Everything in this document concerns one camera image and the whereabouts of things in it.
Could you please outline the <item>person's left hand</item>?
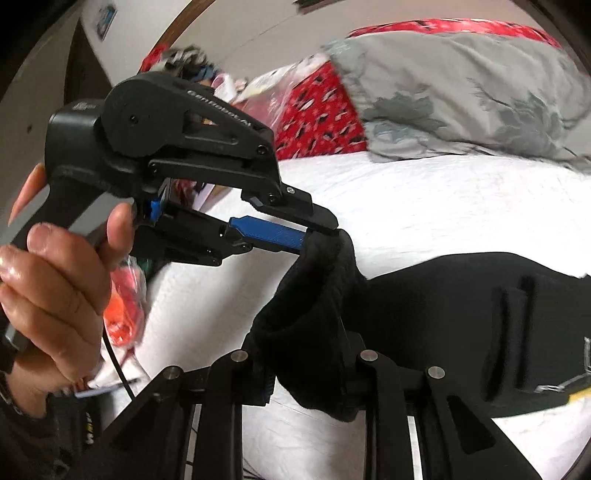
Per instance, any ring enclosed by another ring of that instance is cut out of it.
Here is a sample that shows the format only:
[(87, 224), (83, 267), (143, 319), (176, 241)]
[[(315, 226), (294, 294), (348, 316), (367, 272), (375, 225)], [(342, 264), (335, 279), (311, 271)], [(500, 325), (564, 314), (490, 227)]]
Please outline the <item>person's left hand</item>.
[(48, 395), (99, 364), (110, 273), (132, 248), (132, 219), (130, 205), (117, 205), (99, 247), (47, 223), (31, 228), (25, 249), (2, 246), (1, 305), (31, 343), (6, 377), (10, 397), (24, 414), (44, 417)]

